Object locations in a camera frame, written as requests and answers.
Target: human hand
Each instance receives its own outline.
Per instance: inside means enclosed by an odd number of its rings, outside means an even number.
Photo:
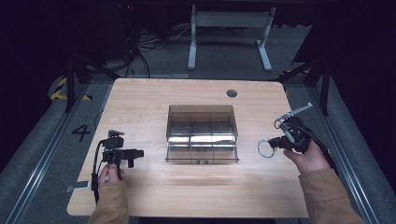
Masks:
[[[114,163],[107,164],[103,168],[102,173],[99,175],[98,183],[99,183],[99,185],[101,185],[104,183],[120,182],[125,177],[125,173],[123,172],[122,169],[120,169],[120,176],[121,176],[121,179],[119,179],[119,176],[117,175],[117,165],[116,164],[114,164]]]
[[[304,154],[286,149],[283,154],[296,164],[300,174],[331,168],[319,146],[313,140],[308,143],[308,150]]]

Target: wooden table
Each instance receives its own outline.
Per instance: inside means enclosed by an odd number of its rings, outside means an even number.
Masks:
[[[237,96],[227,96],[227,90]],[[169,105],[233,105],[237,163],[165,162]],[[307,217],[296,166],[282,150],[271,159],[258,141],[283,135],[274,120],[290,110],[281,84],[257,81],[117,79],[78,181],[91,180],[94,151],[107,131],[124,132],[124,148],[145,151],[126,174],[129,214],[136,217]],[[89,216],[90,189],[74,190],[67,211]]]

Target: metal stand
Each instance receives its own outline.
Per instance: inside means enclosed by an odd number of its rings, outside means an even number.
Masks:
[[[74,77],[78,78],[81,83],[90,83],[92,76],[88,72],[86,65],[90,65],[101,73],[116,80],[120,76],[108,70],[98,63],[94,63],[84,57],[75,55],[70,57],[67,65],[67,106],[64,113],[68,113],[76,101],[75,97],[75,81]]]
[[[272,70],[270,60],[265,51],[265,43],[270,33],[271,25],[275,16],[276,8],[272,7],[269,12],[213,12],[196,11],[196,5],[192,5],[191,12],[191,45],[189,65],[190,70],[195,69],[197,52],[196,27],[255,27],[263,28],[264,33],[261,40],[257,40],[257,47],[262,57],[265,71]]]

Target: transparent storage bin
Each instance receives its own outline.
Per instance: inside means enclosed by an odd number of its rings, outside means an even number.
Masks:
[[[232,105],[170,105],[166,161],[229,163],[239,161]]]

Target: sleeve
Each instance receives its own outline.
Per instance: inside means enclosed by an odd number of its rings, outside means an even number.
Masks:
[[[309,172],[299,178],[312,223],[364,223],[333,169]]]
[[[88,223],[129,223],[124,183],[105,183],[99,186],[99,202]]]

